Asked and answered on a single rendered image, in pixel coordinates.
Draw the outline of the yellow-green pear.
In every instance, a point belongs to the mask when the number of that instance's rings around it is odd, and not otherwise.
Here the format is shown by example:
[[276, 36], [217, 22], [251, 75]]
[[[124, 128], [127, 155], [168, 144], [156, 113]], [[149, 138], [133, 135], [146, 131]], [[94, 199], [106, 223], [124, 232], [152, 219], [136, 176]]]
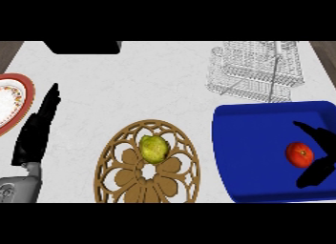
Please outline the yellow-green pear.
[[161, 163], [168, 155], [168, 143], [161, 136], [145, 135], [137, 143], [143, 160], [149, 164]]

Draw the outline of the brown wooden openwork trivet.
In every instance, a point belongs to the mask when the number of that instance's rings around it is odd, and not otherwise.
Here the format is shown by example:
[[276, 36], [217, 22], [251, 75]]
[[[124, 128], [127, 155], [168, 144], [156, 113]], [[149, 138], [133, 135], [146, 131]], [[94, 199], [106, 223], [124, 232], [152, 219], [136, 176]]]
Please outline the brown wooden openwork trivet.
[[[142, 130], [151, 136], [171, 135], [167, 157], [152, 164], [151, 176], [143, 173], [149, 163], [139, 149]], [[94, 201], [168, 203], [182, 194], [182, 202], [193, 203], [198, 185], [198, 154], [186, 134], [174, 125], [156, 119], [140, 120], [125, 126], [109, 139], [99, 156], [93, 179]]]

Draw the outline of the red-rimmed white plate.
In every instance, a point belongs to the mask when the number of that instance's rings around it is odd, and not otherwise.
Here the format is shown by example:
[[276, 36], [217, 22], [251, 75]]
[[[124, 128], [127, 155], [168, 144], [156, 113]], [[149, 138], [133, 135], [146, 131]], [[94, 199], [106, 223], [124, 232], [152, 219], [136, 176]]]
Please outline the red-rimmed white plate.
[[35, 87], [19, 73], [0, 74], [0, 136], [13, 128], [32, 105]]

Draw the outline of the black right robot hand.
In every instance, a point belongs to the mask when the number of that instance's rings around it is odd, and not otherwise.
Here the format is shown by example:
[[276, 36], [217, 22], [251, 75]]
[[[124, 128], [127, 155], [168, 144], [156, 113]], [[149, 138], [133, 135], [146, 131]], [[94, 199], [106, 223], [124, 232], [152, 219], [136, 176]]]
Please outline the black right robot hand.
[[313, 128], [303, 122], [292, 122], [292, 125], [304, 131], [316, 141], [325, 157], [316, 159], [303, 174], [297, 177], [295, 187], [303, 189], [317, 186], [325, 178], [332, 174], [336, 167], [336, 133], [323, 128]]

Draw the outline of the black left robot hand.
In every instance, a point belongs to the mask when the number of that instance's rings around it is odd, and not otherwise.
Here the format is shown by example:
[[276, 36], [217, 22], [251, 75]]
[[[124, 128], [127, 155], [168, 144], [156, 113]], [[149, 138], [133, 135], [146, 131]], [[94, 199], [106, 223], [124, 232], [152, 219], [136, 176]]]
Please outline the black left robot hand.
[[37, 112], [34, 112], [20, 128], [15, 141], [12, 165], [22, 166], [40, 162], [46, 153], [49, 126], [60, 102], [57, 84], [53, 84]]

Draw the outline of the red tomato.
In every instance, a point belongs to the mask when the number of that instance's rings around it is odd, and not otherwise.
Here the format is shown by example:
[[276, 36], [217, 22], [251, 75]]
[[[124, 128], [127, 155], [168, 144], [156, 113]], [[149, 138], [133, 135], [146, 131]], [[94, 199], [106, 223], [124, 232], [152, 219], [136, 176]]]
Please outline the red tomato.
[[291, 142], [285, 149], [285, 157], [295, 168], [307, 168], [315, 159], [313, 151], [301, 142]]

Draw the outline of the blue tray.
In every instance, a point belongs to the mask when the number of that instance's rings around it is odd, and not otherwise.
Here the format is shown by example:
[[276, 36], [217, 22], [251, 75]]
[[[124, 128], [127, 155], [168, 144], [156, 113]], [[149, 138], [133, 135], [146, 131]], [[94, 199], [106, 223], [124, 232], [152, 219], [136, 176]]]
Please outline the blue tray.
[[336, 199], [336, 172], [317, 186], [295, 187], [303, 170], [285, 157], [300, 142], [325, 156], [310, 135], [292, 123], [336, 133], [336, 105], [328, 101], [221, 105], [211, 122], [211, 142], [221, 181], [235, 202]]

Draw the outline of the black appliance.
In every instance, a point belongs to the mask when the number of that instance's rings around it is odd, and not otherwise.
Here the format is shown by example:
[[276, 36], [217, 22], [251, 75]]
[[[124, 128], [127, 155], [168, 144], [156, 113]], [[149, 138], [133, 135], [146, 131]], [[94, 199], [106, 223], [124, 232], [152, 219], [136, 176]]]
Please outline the black appliance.
[[44, 41], [54, 54], [117, 54], [119, 41]]

